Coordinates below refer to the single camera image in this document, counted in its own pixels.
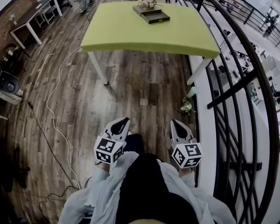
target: fiducial marker cube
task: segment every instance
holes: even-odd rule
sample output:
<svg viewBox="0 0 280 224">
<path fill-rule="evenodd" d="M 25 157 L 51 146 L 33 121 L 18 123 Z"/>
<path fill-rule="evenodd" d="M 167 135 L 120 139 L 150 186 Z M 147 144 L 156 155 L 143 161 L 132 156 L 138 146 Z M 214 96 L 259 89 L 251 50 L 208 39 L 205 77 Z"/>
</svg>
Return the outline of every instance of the fiducial marker cube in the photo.
<svg viewBox="0 0 280 224">
<path fill-rule="evenodd" d="M 177 143 L 172 157 L 180 168 L 196 167 L 202 157 L 202 147 L 200 143 Z"/>
<path fill-rule="evenodd" d="M 113 164 L 122 154 L 125 141 L 115 141 L 98 136 L 94 145 L 94 155 L 99 161 Z"/>
</svg>

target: floor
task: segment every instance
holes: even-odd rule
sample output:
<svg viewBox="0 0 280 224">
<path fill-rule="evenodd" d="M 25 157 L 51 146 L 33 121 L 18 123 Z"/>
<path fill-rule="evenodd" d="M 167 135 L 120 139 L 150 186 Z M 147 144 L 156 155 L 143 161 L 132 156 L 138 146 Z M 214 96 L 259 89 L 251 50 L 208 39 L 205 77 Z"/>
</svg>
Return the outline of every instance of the floor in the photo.
<svg viewBox="0 0 280 224">
<path fill-rule="evenodd" d="M 49 102 L 55 112 L 53 120 L 46 101 L 58 81 L 60 65 L 79 47 L 89 24 L 87 19 L 91 20 L 98 5 L 119 0 L 96 1 L 88 17 L 78 15 L 77 2 L 72 2 L 72 8 L 65 8 L 63 18 L 55 18 L 42 32 L 43 45 L 30 47 L 31 58 L 25 58 L 26 71 L 18 76 L 23 99 L 33 104 L 35 116 L 57 159 L 77 186 L 77 178 L 70 172 L 67 161 L 67 144 L 54 130 L 53 122 L 67 137 L 69 160 L 83 187 L 94 166 L 96 137 L 115 118 L 130 117 L 131 131 L 142 134 L 146 151 L 167 162 L 170 120 L 181 120 L 195 133 L 194 113 L 188 116 L 180 112 L 189 77 L 186 56 L 163 53 L 97 52 L 110 80 L 104 86 L 87 54 L 78 51 L 63 66 L 60 86 Z M 17 215 L 35 223 L 43 213 L 51 223 L 57 223 L 64 201 L 74 190 L 69 188 L 63 197 L 52 195 L 52 200 L 40 204 L 49 193 L 61 195 L 70 183 L 53 159 L 27 103 L 7 104 L 0 114 L 9 118 L 0 120 L 0 135 L 5 138 L 8 151 L 20 147 L 21 165 L 31 169 L 27 188 L 21 189 L 14 183 L 13 191 L 8 194 Z"/>
</svg>

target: white desk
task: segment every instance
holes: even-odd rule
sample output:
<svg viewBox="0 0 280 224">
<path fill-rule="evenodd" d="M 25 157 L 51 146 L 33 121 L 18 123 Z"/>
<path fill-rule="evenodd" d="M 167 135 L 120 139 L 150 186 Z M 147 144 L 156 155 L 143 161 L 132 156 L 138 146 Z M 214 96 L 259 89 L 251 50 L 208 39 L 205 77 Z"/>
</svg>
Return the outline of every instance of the white desk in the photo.
<svg viewBox="0 0 280 224">
<path fill-rule="evenodd" d="M 26 26 L 28 28 L 28 30 L 30 31 L 30 33 L 32 34 L 32 36 L 35 38 L 35 40 L 37 41 L 37 43 L 39 45 L 42 44 L 42 41 L 38 38 L 37 34 L 35 33 L 35 31 L 33 30 L 32 26 L 30 25 L 30 21 L 37 15 L 39 14 L 39 12 L 48 5 L 49 2 L 51 2 L 52 0 L 41 0 L 39 2 L 37 2 L 36 4 L 34 4 L 27 12 L 24 13 L 24 15 L 17 21 L 17 25 L 13 27 L 13 29 L 10 31 L 10 35 L 16 40 L 16 42 L 19 44 L 19 46 L 21 46 L 23 49 L 25 49 L 25 46 L 23 45 L 23 43 L 19 40 L 19 38 L 15 35 L 15 31 Z M 54 0 L 56 9 L 58 11 L 58 14 L 60 17 L 62 17 L 62 13 L 60 10 L 60 7 L 57 3 L 57 0 Z"/>
</svg>

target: black cable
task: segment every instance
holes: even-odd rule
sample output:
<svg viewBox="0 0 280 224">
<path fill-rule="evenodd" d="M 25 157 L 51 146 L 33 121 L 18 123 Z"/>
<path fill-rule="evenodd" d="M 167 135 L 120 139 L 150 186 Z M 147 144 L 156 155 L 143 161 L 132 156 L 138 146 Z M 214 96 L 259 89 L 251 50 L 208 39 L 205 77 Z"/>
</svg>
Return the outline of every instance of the black cable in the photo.
<svg viewBox="0 0 280 224">
<path fill-rule="evenodd" d="M 87 186 L 88 186 L 88 181 L 89 181 L 89 179 L 91 179 L 92 177 L 89 177 L 88 179 L 87 179 L 87 181 L 86 181 L 86 183 L 85 183 L 85 185 L 84 185 L 84 188 L 87 188 Z"/>
<path fill-rule="evenodd" d="M 65 192 L 66 192 L 66 190 L 67 190 L 68 188 L 77 189 L 77 188 L 75 188 L 74 186 L 67 186 L 66 189 L 63 191 L 63 193 L 62 193 L 61 195 L 57 195 L 57 194 L 55 194 L 55 193 L 50 193 L 49 195 L 47 195 L 47 196 L 45 197 L 45 201 L 40 201 L 40 202 L 39 202 L 39 207 L 41 208 L 41 203 L 46 203 L 48 197 L 51 196 L 51 195 L 55 195 L 55 196 L 57 196 L 57 197 L 62 197 L 62 196 L 65 194 Z"/>
<path fill-rule="evenodd" d="M 19 193 L 24 193 L 24 194 L 27 194 L 29 196 L 36 196 L 36 197 L 40 197 L 40 198 L 47 198 L 48 200 L 52 200 L 52 201 L 60 201 L 60 202 L 65 202 L 65 200 L 60 200 L 60 199 L 52 199 L 52 198 L 48 198 L 48 196 L 38 196 L 36 194 L 32 194 L 32 193 L 28 193 L 28 192 L 21 192 L 21 191 L 18 191 L 18 190 L 14 190 L 14 192 L 19 192 Z"/>
<path fill-rule="evenodd" d="M 39 123 L 38 123 L 38 121 L 37 121 L 37 118 L 36 118 L 36 116 L 35 116 L 35 114 L 34 114 L 34 111 L 33 111 L 33 105 L 32 105 L 30 102 L 28 102 L 28 105 L 29 105 L 30 109 L 32 110 L 32 113 L 33 113 L 34 119 L 36 120 L 37 126 L 40 128 L 40 130 L 41 130 L 43 136 L 45 137 L 45 140 L 46 140 L 46 142 L 47 142 L 47 144 L 48 144 L 48 146 L 49 146 L 49 149 L 50 149 L 51 153 L 53 154 L 55 160 L 57 161 L 57 163 L 59 164 L 59 166 L 60 166 L 61 169 L 63 170 L 63 172 L 64 172 L 64 174 L 66 175 L 66 177 L 69 179 L 70 183 L 74 186 L 74 183 L 72 182 L 72 180 L 70 179 L 70 177 L 67 175 L 67 173 L 66 173 L 66 171 L 64 170 L 64 168 L 62 167 L 61 163 L 60 163 L 60 162 L 58 161 L 58 159 L 56 158 L 56 156 L 55 156 L 55 154 L 54 154 L 54 152 L 53 152 L 53 150 L 52 150 L 52 148 L 51 148 L 51 145 L 49 144 L 49 141 L 48 141 L 48 139 L 47 139 L 47 137 L 46 137 L 44 131 L 42 130 L 41 126 L 39 125 Z"/>
</svg>

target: white cable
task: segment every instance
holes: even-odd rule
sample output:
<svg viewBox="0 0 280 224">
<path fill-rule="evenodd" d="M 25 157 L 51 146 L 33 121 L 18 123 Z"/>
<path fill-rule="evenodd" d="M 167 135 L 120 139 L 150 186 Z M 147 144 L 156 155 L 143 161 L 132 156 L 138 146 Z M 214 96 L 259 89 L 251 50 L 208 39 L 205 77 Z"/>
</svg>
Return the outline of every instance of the white cable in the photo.
<svg viewBox="0 0 280 224">
<path fill-rule="evenodd" d="M 55 114 L 54 114 L 54 112 L 49 108 L 49 105 L 48 105 L 51 96 L 53 95 L 53 93 L 55 92 L 55 90 L 58 88 L 58 86 L 59 86 L 59 84 L 60 84 L 60 70 L 61 70 L 63 64 L 65 63 L 65 61 L 66 61 L 67 59 L 70 58 L 71 55 L 73 55 L 77 50 L 79 50 L 79 48 L 80 48 L 80 47 L 78 47 L 77 49 L 75 49 L 67 58 L 65 58 L 64 62 L 62 63 L 62 65 L 59 67 L 59 71 L 58 71 L 58 84 L 57 84 L 57 86 L 55 87 L 55 89 L 52 91 L 52 93 L 50 94 L 50 96 L 49 96 L 49 98 L 48 98 L 48 101 L 47 101 L 47 108 L 48 108 L 48 109 L 51 111 L 51 113 L 53 114 L 53 126 L 54 126 L 54 129 L 56 129 L 56 130 L 64 137 L 64 139 L 66 140 L 67 150 L 68 150 L 68 152 L 67 152 L 67 161 L 68 161 L 68 163 L 69 163 L 69 167 L 70 167 L 71 171 L 74 172 L 74 174 L 76 175 L 76 177 L 77 177 L 77 179 L 78 179 L 79 189 L 81 190 L 81 185 L 80 185 L 79 177 L 78 177 L 77 173 L 71 168 L 71 165 L 70 165 L 70 146 L 69 146 L 69 142 L 68 142 L 67 138 L 64 136 L 64 134 L 63 134 L 59 129 L 57 129 L 57 128 L 55 127 L 55 122 L 54 122 L 54 120 L 55 120 Z"/>
</svg>

